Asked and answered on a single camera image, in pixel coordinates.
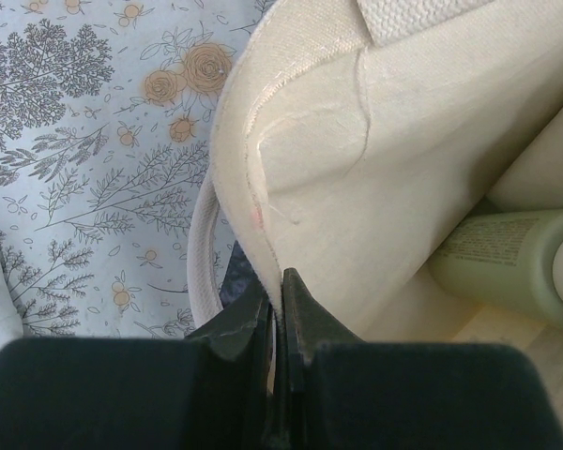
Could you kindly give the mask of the green bottle beige cap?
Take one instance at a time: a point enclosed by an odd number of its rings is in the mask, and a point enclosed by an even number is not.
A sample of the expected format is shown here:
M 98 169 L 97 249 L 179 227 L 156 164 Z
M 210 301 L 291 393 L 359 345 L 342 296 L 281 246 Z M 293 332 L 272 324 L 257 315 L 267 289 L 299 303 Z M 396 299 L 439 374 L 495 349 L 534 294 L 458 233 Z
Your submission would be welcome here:
M 563 209 L 467 218 L 428 267 L 454 296 L 563 329 Z

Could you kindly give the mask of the beige canvas tote bag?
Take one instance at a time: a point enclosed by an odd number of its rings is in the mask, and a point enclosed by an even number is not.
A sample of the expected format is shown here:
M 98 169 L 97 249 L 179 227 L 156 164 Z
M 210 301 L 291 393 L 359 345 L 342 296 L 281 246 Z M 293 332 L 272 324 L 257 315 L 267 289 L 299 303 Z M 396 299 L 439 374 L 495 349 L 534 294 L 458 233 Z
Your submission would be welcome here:
M 425 264 L 482 199 L 563 208 L 563 1 L 278 1 L 216 110 L 193 319 L 225 216 L 274 307 L 293 267 L 362 337 L 451 338 L 474 310 Z

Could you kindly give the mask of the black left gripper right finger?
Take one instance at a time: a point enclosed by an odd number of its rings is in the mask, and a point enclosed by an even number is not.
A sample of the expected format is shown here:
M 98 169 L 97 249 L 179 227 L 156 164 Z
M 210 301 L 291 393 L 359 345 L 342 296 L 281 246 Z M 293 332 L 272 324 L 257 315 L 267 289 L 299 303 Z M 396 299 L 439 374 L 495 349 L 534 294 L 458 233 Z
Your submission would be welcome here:
M 540 376 L 502 344 L 371 343 L 283 274 L 295 449 L 563 449 Z

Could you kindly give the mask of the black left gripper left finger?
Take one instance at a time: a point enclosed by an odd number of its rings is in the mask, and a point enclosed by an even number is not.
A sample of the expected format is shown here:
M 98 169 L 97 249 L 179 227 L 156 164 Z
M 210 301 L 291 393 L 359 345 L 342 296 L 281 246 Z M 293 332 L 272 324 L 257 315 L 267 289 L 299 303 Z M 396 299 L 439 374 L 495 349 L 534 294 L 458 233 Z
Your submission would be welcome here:
M 183 339 L 25 337 L 0 352 L 0 449 L 260 449 L 259 282 Z

